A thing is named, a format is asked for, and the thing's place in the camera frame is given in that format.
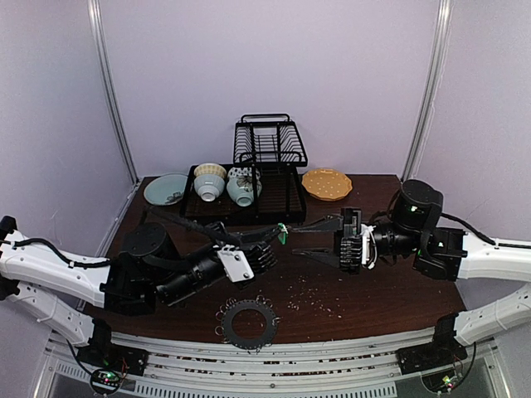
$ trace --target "black wire dish rack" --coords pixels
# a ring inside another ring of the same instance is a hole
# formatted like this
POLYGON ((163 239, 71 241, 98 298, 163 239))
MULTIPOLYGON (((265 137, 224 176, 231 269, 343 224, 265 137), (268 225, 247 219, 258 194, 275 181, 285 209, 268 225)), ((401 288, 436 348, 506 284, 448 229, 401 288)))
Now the black wire dish rack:
POLYGON ((250 167, 254 201, 239 207, 225 190, 215 201, 204 202, 193 190, 190 168, 180 215, 201 224, 223 221, 227 226, 301 223, 306 219, 306 201, 297 167, 308 165, 297 126, 288 114, 245 114, 236 123, 233 167, 250 167), (261 194, 257 195, 257 173, 261 194))

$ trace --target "yellow plate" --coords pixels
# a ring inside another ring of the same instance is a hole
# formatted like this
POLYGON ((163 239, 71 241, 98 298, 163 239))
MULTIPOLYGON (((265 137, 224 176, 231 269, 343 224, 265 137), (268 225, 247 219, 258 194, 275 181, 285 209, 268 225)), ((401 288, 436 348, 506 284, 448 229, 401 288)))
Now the yellow plate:
POLYGON ((332 168, 316 168, 302 177, 306 191, 321 201, 338 201, 352 191, 352 181, 332 168))

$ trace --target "metal ring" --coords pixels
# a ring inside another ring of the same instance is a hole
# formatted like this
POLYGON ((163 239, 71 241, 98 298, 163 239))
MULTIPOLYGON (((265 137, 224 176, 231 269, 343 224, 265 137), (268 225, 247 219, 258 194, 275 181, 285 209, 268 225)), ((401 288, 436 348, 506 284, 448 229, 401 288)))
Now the metal ring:
POLYGON ((255 300, 242 300, 235 303, 224 314, 222 319, 223 336, 225 336, 225 338, 232 345, 243 350, 260 350, 260 348, 266 344, 271 344, 273 342, 273 338, 275 337, 276 330, 278 328, 278 319, 279 318, 276 316, 273 310, 263 302, 255 300), (238 336, 232 328, 232 321, 234 320, 234 317, 241 311, 245 311, 247 309, 255 310, 261 313, 265 318, 265 330, 259 337, 243 338, 238 336))

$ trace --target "purple wall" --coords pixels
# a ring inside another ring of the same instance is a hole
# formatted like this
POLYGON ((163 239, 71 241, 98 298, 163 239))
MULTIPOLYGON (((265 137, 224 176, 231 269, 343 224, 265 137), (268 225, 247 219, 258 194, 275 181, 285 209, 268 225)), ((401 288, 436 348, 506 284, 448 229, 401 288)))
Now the purple wall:
MULTIPOLYGON (((131 191, 86 1, 0 1, 0 216, 94 255, 131 191)), ((0 303, 2 397, 28 396, 49 329, 0 303)))
MULTIPOLYGON (((524 0, 456 2, 435 116, 418 177, 445 210, 486 234, 531 240, 531 7, 524 0)), ((469 308, 520 284, 458 283, 469 308)), ((529 397, 531 326, 500 336, 515 397, 529 397)))
POLYGON ((402 172, 437 0, 102 1, 141 176, 230 162, 245 113, 288 112, 311 167, 402 172))

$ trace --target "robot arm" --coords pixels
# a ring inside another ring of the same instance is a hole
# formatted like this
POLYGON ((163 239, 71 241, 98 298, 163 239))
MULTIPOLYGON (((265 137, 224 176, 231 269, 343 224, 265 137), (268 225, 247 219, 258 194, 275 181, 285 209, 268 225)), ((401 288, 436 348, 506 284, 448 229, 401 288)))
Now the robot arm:
MULTIPOLYGON (((358 274, 362 267, 371 269, 381 257, 412 255, 413 268, 433 279, 483 277, 530 283, 483 308, 440 319, 433 342, 397 353, 402 373, 450 364, 456 354, 465 359, 464 346, 531 320, 531 243, 492 240, 466 223, 473 233, 439 228, 441 216, 451 218, 442 213, 442 199, 440 192, 424 182, 409 180, 387 211, 372 217, 367 225, 362 224, 359 209, 346 208, 341 215, 290 228, 295 233, 333 232, 332 250, 294 253, 350 274, 358 274)), ((212 243, 181 256, 160 224, 146 223, 125 237, 117 258, 89 258, 61 252, 42 240, 29 240, 17 231, 14 219, 4 217, 0 222, 0 299, 19 302, 40 322, 81 347, 78 357, 84 362, 99 364, 105 358, 130 356, 133 363, 142 363, 145 352, 114 346, 108 325, 69 308, 46 288, 112 312, 148 314, 154 312, 157 301, 174 305, 224 277, 236 286, 246 286, 255 275, 275 265, 269 242, 285 231, 276 226, 228 234, 222 223, 203 227, 156 209, 152 213, 203 232, 212 243)), ((140 367, 134 374, 142 372, 140 367)))
POLYGON ((0 300, 21 305, 77 346, 77 358, 97 367, 122 360, 142 375, 147 352, 111 342, 109 325, 79 313, 48 289, 70 294, 125 315, 153 313, 156 301, 173 305, 227 276, 237 286, 275 265, 267 243, 278 228, 228 235, 222 225, 209 230, 210 245, 181 256, 166 230, 146 223, 129 233, 115 259, 74 255, 42 239, 28 239, 12 217, 0 221, 0 300))

